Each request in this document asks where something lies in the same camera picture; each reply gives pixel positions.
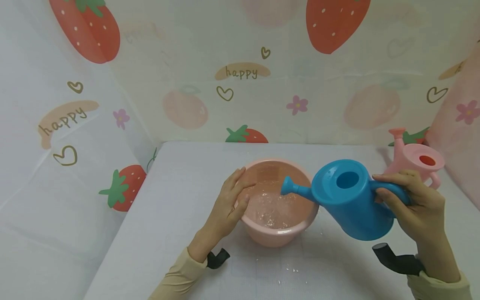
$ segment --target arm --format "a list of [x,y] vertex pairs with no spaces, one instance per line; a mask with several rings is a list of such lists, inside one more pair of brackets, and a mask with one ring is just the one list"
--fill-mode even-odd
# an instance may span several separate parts
[[223,184],[220,195],[205,225],[195,234],[148,300],[184,300],[202,276],[207,266],[207,255],[218,242],[232,232],[247,209],[249,197],[239,200],[243,189],[254,182],[240,182],[245,168],[236,170]]
[[148,300],[183,300],[207,267],[207,255],[218,241],[199,230],[190,245],[183,250]]
[[456,265],[444,229],[445,198],[424,185],[416,171],[374,175],[379,181],[403,186],[412,199],[405,206],[387,189],[377,189],[377,202],[385,202],[398,219],[401,228],[416,243],[417,258],[425,267],[419,276],[408,276],[408,286],[415,299],[471,300],[470,285]]

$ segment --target pink basin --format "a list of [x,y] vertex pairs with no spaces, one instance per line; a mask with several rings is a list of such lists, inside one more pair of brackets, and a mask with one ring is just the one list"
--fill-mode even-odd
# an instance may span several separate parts
[[310,187],[312,178],[300,166],[284,159],[262,159],[246,166],[241,180],[255,180],[257,185],[239,196],[250,196],[242,217],[251,238],[266,247],[281,247],[310,226],[318,205],[296,194],[280,195],[285,176],[296,184]]

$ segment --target water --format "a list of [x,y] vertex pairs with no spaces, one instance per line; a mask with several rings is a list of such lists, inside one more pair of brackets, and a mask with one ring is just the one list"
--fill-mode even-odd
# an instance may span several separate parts
[[248,217],[255,223],[272,229],[286,229],[298,224],[298,217],[295,216],[298,196],[295,194],[281,196],[280,187],[281,182],[277,180],[257,183],[248,205]]

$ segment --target pink watering can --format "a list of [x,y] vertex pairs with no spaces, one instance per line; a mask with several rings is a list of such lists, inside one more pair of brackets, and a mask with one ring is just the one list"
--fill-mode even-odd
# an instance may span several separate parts
[[444,158],[434,149],[422,144],[403,143],[405,128],[393,128],[390,132],[395,138],[393,162],[384,174],[397,173],[403,169],[416,170],[420,173],[421,180],[432,179],[431,188],[438,189],[440,178],[437,171],[444,167]]

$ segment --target blue watering can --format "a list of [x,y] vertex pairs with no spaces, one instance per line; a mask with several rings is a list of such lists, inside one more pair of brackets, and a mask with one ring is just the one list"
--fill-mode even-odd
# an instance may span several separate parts
[[281,194],[295,193],[323,206],[343,231],[357,240],[376,240],[393,226],[395,215],[385,204],[375,203],[375,190],[386,188],[405,205],[410,197],[399,185],[372,180],[364,165],[341,159],[321,168],[307,188],[287,176]]

